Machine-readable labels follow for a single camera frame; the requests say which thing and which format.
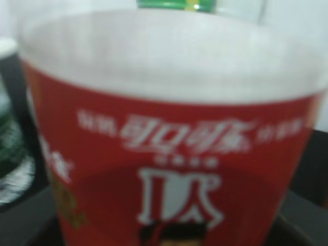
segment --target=white background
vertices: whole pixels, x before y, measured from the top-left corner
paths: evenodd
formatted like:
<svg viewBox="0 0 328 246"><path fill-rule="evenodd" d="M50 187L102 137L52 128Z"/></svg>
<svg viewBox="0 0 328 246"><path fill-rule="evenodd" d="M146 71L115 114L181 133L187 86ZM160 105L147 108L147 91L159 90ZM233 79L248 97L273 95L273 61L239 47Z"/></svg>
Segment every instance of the white background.
<svg viewBox="0 0 328 246"><path fill-rule="evenodd" d="M218 10L254 21L263 0L218 0ZM301 36L328 56L327 0L267 0L263 22L288 33ZM12 36L8 0L0 0L0 36ZM316 129L328 132L328 97Z"/></svg>

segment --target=bottle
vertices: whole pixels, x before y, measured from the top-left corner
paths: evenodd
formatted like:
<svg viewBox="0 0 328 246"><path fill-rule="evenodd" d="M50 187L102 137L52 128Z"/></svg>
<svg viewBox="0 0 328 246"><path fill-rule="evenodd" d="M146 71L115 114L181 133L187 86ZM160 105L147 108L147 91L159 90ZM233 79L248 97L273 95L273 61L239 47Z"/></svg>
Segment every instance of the bottle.
<svg viewBox="0 0 328 246"><path fill-rule="evenodd" d="M138 0L138 6L214 13L216 0Z"/></svg>

